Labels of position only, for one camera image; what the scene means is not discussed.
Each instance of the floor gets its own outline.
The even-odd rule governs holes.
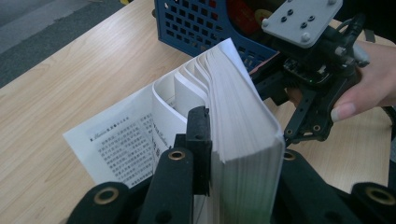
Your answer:
[[[0,0],[0,54],[90,3],[89,0]]]

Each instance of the red object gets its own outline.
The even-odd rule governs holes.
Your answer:
[[[242,0],[227,0],[230,20],[245,34],[251,35],[260,29],[254,18],[254,12]]]

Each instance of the light wood surface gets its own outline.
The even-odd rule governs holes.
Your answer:
[[[63,222],[95,185],[63,133],[191,58],[158,41],[152,9],[133,1],[0,90],[0,223]],[[293,110],[274,108],[283,125]],[[292,148],[337,188],[386,185],[389,125],[374,109]]]

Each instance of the blue plastic basket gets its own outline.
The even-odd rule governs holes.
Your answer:
[[[276,52],[235,31],[225,0],[155,0],[159,39],[192,57],[231,38],[248,71]]]

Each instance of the book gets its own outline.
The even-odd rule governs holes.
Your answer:
[[[210,197],[194,201],[194,223],[268,223],[285,143],[231,39],[182,64],[64,134],[96,184],[129,188],[155,174],[185,133],[188,112],[209,109]]]

